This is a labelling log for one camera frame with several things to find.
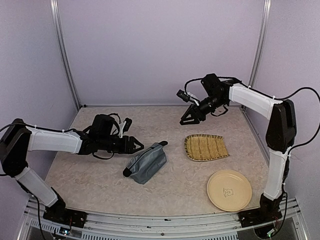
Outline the woven bamboo tray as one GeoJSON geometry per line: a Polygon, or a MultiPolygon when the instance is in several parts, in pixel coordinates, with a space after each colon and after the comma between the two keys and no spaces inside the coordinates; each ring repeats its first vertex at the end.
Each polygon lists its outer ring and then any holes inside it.
{"type": "Polygon", "coordinates": [[[212,134],[191,134],[184,139],[184,150],[195,162],[208,162],[229,157],[224,137],[212,134]]]}

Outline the left aluminium frame post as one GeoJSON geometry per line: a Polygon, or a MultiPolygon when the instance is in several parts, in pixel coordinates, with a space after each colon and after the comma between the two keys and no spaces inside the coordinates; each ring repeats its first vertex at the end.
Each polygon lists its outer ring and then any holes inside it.
{"type": "Polygon", "coordinates": [[[52,19],[53,19],[53,24],[55,28],[55,33],[57,37],[57,42],[58,42],[58,47],[59,47],[59,52],[64,68],[64,72],[66,75],[66,80],[67,84],[69,86],[70,92],[71,92],[71,97],[73,100],[73,103],[75,105],[75,108],[77,110],[80,110],[82,105],[81,101],[76,89],[76,85],[73,79],[68,55],[67,55],[67,49],[65,45],[65,40],[64,40],[64,34],[63,34],[63,28],[62,28],[62,22],[60,18],[60,11],[59,11],[59,3],[57,0],[51,0],[50,1],[50,8],[51,8],[51,14],[52,14],[52,19]]]}

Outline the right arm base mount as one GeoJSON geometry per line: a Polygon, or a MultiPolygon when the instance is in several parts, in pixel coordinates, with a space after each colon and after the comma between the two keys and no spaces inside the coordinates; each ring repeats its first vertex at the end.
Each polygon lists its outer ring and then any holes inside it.
{"type": "Polygon", "coordinates": [[[270,200],[262,194],[260,196],[258,208],[242,210],[237,214],[241,227],[251,227],[275,221],[276,218],[281,219],[282,213],[280,210],[280,203],[283,200],[283,197],[284,194],[281,194],[278,198],[270,200]]]}

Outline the front aluminium rail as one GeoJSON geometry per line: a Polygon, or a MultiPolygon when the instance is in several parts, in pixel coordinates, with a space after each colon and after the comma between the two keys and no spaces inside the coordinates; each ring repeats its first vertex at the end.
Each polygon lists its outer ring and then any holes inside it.
{"type": "Polygon", "coordinates": [[[177,216],[146,216],[87,211],[83,227],[38,219],[44,206],[30,198],[16,240],[256,240],[257,233],[272,226],[278,229],[273,240],[311,239],[296,199],[280,204],[285,221],[274,220],[243,227],[237,212],[177,216]]]}

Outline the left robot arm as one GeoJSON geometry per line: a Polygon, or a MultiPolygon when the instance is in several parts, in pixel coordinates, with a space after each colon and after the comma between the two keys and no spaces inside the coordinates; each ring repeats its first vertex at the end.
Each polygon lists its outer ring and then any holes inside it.
{"type": "Polygon", "coordinates": [[[131,155],[144,149],[134,136],[127,135],[130,118],[115,119],[116,114],[98,114],[83,130],[51,129],[27,124],[21,118],[0,131],[0,163],[3,175],[15,179],[34,195],[57,221],[70,218],[70,211],[59,194],[28,163],[30,157],[53,157],[58,152],[97,157],[99,151],[111,155],[131,155]]]}

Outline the aluminium frame post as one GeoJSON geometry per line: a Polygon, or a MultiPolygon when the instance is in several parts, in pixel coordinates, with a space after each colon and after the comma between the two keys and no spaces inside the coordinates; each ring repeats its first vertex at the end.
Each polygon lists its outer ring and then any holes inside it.
{"type": "Polygon", "coordinates": [[[260,30],[258,35],[257,47],[254,55],[253,65],[250,72],[250,78],[248,85],[253,87],[255,85],[257,74],[259,71],[259,65],[263,55],[263,49],[265,45],[265,40],[267,36],[270,12],[271,12],[271,0],[265,0],[263,3],[263,11],[262,11],[262,18],[260,23],[260,30]]]}
{"type": "Polygon", "coordinates": [[[80,110],[82,105],[81,101],[76,89],[76,85],[73,79],[68,55],[67,55],[67,49],[65,45],[65,40],[64,40],[64,34],[63,34],[63,28],[62,28],[62,22],[60,18],[60,11],[59,11],[59,3],[57,0],[51,0],[50,1],[50,8],[51,8],[51,14],[52,14],[52,19],[53,19],[53,24],[55,28],[55,33],[57,37],[57,42],[58,42],[58,47],[59,47],[59,52],[64,68],[64,72],[66,75],[66,80],[67,84],[69,86],[70,92],[71,92],[71,97],[73,100],[73,103],[75,105],[75,108],[77,110],[80,110]]]}

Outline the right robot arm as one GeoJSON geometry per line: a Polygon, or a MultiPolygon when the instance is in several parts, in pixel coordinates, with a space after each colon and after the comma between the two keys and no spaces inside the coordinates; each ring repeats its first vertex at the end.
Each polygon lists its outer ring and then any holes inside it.
{"type": "Polygon", "coordinates": [[[231,103],[260,116],[264,121],[264,133],[259,139],[263,141],[269,156],[263,196],[271,201],[279,198],[284,192],[286,161],[297,134],[294,103],[259,92],[236,77],[209,73],[197,81],[201,83],[206,97],[200,100],[188,91],[188,84],[193,81],[187,81],[176,94],[184,102],[190,103],[179,123],[197,125],[205,121],[208,115],[220,117],[228,112],[231,103]]]}

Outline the right aluminium frame post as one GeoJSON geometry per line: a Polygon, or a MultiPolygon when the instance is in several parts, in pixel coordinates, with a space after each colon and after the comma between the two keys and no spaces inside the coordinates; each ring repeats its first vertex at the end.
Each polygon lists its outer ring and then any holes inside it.
{"type": "Polygon", "coordinates": [[[262,18],[260,23],[260,30],[258,35],[257,47],[254,55],[253,65],[250,72],[250,78],[248,85],[253,87],[255,85],[257,74],[259,71],[259,65],[263,55],[263,49],[265,45],[265,40],[267,36],[270,12],[271,12],[271,0],[265,0],[263,3],[263,11],[262,11],[262,18]]]}

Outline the grey zip pouch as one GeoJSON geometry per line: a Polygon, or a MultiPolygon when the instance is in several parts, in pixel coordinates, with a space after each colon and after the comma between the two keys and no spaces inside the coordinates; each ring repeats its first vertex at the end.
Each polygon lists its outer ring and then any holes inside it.
{"type": "Polygon", "coordinates": [[[156,142],[145,151],[135,155],[122,171],[125,178],[131,178],[136,183],[147,183],[167,162],[163,148],[167,141],[156,142]]]}

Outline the beige round plate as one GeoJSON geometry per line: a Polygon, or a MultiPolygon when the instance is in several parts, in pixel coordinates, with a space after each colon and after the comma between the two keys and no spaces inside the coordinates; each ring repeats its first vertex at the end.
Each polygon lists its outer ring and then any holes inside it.
{"type": "Polygon", "coordinates": [[[252,187],[248,179],[235,170],[220,170],[208,180],[207,195],[210,201],[225,212],[238,212],[252,199],[252,187]]]}

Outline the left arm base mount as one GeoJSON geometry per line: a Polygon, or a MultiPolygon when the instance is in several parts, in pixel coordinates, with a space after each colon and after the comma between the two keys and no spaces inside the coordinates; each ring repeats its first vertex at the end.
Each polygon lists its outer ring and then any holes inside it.
{"type": "Polygon", "coordinates": [[[50,207],[45,207],[43,218],[55,223],[71,227],[84,228],[87,220],[87,213],[80,210],[66,208],[62,197],[52,188],[57,196],[57,201],[50,207]]]}

